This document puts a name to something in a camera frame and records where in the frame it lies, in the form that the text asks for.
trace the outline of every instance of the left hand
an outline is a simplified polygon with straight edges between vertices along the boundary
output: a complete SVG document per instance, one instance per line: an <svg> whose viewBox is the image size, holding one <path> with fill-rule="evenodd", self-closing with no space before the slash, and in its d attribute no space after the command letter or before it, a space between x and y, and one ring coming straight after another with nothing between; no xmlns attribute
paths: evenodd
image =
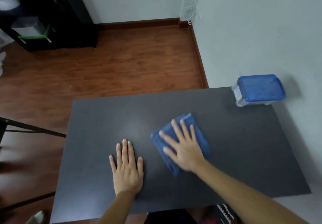
<svg viewBox="0 0 322 224"><path fill-rule="evenodd" d="M122 143L122 153L121 145L116 145L117 168L115 166L113 156L110 155L114 190L116 195L122 192L130 192L135 196L141 190L143 185L143 158L138 158L137 169L131 142L123 139Z"/></svg>

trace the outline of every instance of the dark gray table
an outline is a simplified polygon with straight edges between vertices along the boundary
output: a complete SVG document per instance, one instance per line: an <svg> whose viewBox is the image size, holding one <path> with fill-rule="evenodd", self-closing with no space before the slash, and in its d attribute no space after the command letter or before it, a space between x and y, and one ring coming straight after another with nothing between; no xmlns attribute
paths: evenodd
<svg viewBox="0 0 322 224"><path fill-rule="evenodd" d="M152 131L188 112L208 139L210 162L225 173L270 197L310 193L273 108L238 108L230 88L76 100L50 222L104 213L115 198L109 155L124 138L144 159L131 214L221 203L192 173L173 177L151 142Z"/></svg>

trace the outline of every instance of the blue microfiber towel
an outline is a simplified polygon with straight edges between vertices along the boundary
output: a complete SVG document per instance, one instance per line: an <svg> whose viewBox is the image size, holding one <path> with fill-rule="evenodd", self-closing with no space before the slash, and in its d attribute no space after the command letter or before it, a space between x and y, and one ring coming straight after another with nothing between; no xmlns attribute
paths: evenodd
<svg viewBox="0 0 322 224"><path fill-rule="evenodd" d="M182 130L181 128L181 125L180 125L180 120L183 119L186 126L187 126L187 129L191 135L191 132L190 132L190 125L194 125L194 128L195 128L195 133L196 133L196 138L197 138L197 141L199 143L199 146L201 148L201 151L203 153L203 156L205 158L208 158L210 156L210 148L209 148L209 145L208 145L208 142L207 140L205 139L205 137L203 136L201 130L199 129L196 121L195 121L195 118L191 115L191 113L187 114L187 115L182 115L182 116L179 116L177 118L175 118L175 121L177 122L178 126L180 127L180 129ZM167 125L165 125L163 128L160 128L158 130L156 130L155 132L153 132L151 134L151 139L152 139L152 142L154 143L154 145L157 147L157 149L159 150L162 158L164 159L165 163L167 164L168 168L171 170L172 174L174 176L177 176L182 170L180 169L180 167L173 162L173 160L171 160L164 152L163 152L163 147L169 147L170 149L173 150L173 152L175 152L175 150L169 145L167 144L166 141L164 141L160 136L159 136L159 132L160 131L163 131L164 133L168 134L170 137L172 137L175 141L179 142L178 140L178 137L175 135L175 131L173 130L173 127L171 125L171 122L169 122Z"/></svg>

